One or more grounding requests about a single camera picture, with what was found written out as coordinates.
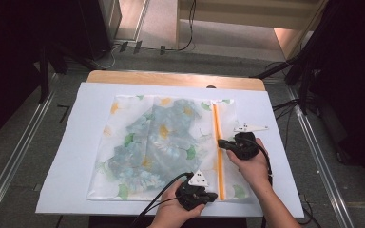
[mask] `metal rail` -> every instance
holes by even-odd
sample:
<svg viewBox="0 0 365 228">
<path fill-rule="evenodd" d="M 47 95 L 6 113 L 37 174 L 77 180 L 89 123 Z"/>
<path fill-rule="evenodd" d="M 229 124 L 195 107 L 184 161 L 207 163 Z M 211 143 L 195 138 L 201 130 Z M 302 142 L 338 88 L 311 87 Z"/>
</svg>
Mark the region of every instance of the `metal rail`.
<svg viewBox="0 0 365 228">
<path fill-rule="evenodd" d="M 291 99 L 297 99 L 298 98 L 297 91 L 292 86 L 288 86 L 288 89 Z M 346 206 L 346 202 L 343 200 L 342 195 L 340 194 L 340 191 L 336 186 L 334 177 L 328 167 L 327 162 L 324 159 L 317 138 L 313 132 L 313 128 L 311 127 L 307 116 L 303 114 L 303 112 L 300 110 L 298 106 L 296 106 L 296 113 L 298 115 L 298 120 L 300 122 L 301 128 L 303 129 L 307 143 L 310 146 L 311 152 L 316 162 L 316 166 L 319 170 L 319 175 L 321 176 L 322 182 L 325 186 L 325 189 L 327 190 L 330 202 L 336 213 L 336 217 L 340 227 L 344 228 L 355 227 L 349 214 L 348 208 Z"/>
<path fill-rule="evenodd" d="M 3 169 L 0 175 L 0 203 L 7 193 L 10 183 L 13 180 L 14 175 L 18 167 L 20 166 L 25 154 L 29 148 L 32 138 L 34 137 L 35 132 L 37 131 L 41 121 L 43 120 L 49 104 L 52 101 L 52 97 L 55 94 L 56 84 L 58 81 L 58 75 L 53 74 L 50 82 L 51 92 L 47 96 L 47 98 L 37 106 L 31 120 L 24 131 L 22 138 L 19 143 L 14 148 L 5 168 Z"/>
</svg>

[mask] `white board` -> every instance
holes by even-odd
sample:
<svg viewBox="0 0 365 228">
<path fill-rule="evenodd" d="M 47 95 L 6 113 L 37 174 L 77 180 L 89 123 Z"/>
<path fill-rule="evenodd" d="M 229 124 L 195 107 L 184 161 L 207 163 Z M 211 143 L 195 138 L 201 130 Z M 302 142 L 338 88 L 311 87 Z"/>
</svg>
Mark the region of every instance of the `white board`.
<svg viewBox="0 0 365 228">
<path fill-rule="evenodd" d="M 210 89 L 179 86 L 82 83 L 67 122 L 67 129 L 40 193 L 36 213 L 73 215 L 139 215 L 148 201 L 93 201 L 86 195 L 97 148 L 114 96 L 125 94 L 167 95 L 185 98 L 236 101 L 241 124 L 268 126 L 255 132 L 268 150 L 274 173 L 274 190 L 292 215 L 303 212 L 286 158 L 275 116 L 265 91 Z M 261 217 L 258 200 L 208 203 L 203 217 Z"/>
</svg>

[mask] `person's left hand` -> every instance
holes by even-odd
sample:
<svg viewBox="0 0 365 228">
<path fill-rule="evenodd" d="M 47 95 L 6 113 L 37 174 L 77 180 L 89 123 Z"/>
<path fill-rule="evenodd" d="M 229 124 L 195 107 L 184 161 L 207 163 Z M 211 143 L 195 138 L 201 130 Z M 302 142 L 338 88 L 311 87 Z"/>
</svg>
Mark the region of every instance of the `person's left hand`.
<svg viewBox="0 0 365 228">
<path fill-rule="evenodd" d="M 177 180 L 163 194 L 161 201 L 170 200 L 160 204 L 156 212 L 156 217 L 148 228 L 179 228 L 187 220 L 198 217 L 201 214 L 204 204 L 197 206 L 191 211 L 185 210 L 176 198 L 176 191 L 182 184 L 181 180 Z"/>
</svg>

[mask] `cloth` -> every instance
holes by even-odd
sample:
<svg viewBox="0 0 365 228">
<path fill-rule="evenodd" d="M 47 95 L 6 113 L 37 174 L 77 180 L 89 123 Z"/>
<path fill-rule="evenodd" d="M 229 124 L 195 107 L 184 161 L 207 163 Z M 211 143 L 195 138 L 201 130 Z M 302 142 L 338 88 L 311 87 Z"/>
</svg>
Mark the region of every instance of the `cloth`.
<svg viewBox="0 0 365 228">
<path fill-rule="evenodd" d="M 231 141 L 238 126 L 234 100 L 116 96 L 108 111 L 88 200 L 153 200 L 175 177 L 198 169 L 208 192 L 223 191 L 227 200 L 251 195 L 225 153 L 218 160 L 215 131 Z"/>
</svg>

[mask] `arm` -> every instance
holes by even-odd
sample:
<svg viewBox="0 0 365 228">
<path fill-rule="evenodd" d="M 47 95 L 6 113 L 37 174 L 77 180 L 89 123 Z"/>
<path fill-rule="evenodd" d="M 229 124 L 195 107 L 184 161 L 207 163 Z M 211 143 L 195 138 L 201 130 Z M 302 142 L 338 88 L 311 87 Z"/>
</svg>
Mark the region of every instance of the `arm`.
<svg viewBox="0 0 365 228">
<path fill-rule="evenodd" d="M 264 148 L 260 139 L 257 139 L 257 143 Z M 256 194 L 269 227 L 300 227 L 269 183 L 267 163 L 262 153 L 259 152 L 248 161 L 239 160 L 229 150 L 227 156 L 239 168 Z"/>
<path fill-rule="evenodd" d="M 177 180 L 162 194 L 161 201 L 173 200 L 160 204 L 159 209 L 156 212 L 156 217 L 148 228 L 179 228 L 187 220 L 198 217 L 201 214 L 201 211 L 205 208 L 204 204 L 197 206 L 191 211 L 186 211 L 178 201 L 174 199 L 176 198 L 176 190 L 181 184 L 182 181 Z"/>
</svg>

